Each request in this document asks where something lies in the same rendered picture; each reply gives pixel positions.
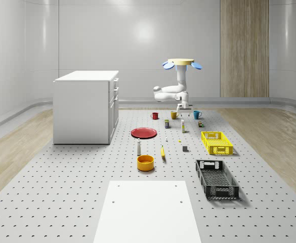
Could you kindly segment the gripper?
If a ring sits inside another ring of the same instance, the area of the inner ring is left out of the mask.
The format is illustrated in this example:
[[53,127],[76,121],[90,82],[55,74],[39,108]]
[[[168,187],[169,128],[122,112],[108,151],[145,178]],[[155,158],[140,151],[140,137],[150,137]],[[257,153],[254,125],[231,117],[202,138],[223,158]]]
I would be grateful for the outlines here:
[[183,104],[178,104],[176,109],[177,114],[181,117],[189,117],[192,114],[192,105],[188,105],[186,108]]

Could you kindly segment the yellow basket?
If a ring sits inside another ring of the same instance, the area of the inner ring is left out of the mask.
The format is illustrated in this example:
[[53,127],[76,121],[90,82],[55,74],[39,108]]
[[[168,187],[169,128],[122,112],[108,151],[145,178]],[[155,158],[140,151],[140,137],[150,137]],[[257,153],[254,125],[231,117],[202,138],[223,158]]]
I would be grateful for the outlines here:
[[233,145],[223,132],[201,132],[201,139],[209,154],[233,154]]

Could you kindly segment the red plate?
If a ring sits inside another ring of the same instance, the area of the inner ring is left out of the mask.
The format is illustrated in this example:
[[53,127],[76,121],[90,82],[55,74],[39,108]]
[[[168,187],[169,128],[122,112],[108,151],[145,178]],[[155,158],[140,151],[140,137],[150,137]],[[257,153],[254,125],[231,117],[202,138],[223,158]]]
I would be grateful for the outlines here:
[[135,138],[149,139],[157,135],[157,131],[152,128],[135,128],[131,131],[131,135]]

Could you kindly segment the yellow bowl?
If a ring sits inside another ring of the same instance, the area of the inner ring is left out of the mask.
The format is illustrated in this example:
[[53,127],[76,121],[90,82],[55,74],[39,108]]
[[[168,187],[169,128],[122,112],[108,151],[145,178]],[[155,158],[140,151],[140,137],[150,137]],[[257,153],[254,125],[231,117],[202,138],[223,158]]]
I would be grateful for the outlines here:
[[150,155],[140,155],[137,157],[137,168],[140,171],[150,171],[154,168],[154,158]]

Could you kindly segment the dark grey basket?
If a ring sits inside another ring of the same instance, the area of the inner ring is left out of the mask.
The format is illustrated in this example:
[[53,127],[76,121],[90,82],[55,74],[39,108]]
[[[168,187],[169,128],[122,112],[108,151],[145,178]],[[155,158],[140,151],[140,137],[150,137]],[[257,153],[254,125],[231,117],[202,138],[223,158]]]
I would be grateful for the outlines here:
[[239,198],[239,186],[223,161],[197,159],[195,162],[195,169],[207,198]]

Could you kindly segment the white cabinet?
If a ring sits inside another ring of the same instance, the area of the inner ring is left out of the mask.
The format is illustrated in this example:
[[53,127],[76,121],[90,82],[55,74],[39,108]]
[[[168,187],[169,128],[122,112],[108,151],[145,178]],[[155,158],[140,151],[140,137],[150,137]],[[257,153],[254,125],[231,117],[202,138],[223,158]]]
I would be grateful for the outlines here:
[[53,82],[53,142],[110,144],[118,123],[118,71],[74,71]]

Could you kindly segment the white board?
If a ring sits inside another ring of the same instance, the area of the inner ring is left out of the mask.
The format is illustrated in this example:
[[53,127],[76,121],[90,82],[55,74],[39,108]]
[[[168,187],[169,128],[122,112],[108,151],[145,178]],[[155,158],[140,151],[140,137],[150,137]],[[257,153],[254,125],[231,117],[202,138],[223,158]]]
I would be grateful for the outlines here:
[[185,181],[110,181],[94,243],[201,243]]

